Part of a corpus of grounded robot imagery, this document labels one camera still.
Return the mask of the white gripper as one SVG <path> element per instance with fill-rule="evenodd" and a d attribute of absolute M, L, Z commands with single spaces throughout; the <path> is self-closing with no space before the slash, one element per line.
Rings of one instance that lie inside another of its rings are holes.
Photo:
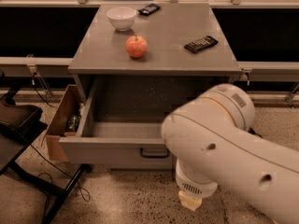
<path fill-rule="evenodd" d="M 176 181 L 181 189 L 178 192 L 181 205 L 192 211 L 202 205 L 201 198 L 210 197 L 218 187 L 216 182 L 180 160 L 176 163 Z"/>

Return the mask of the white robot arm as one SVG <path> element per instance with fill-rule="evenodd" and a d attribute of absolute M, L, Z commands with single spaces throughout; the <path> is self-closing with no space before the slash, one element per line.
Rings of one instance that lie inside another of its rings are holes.
<path fill-rule="evenodd" d="M 254 116 L 244 91 L 220 84 L 165 118 L 178 196 L 194 210 L 223 186 L 278 224 L 299 224 L 298 152 L 249 133 Z"/>

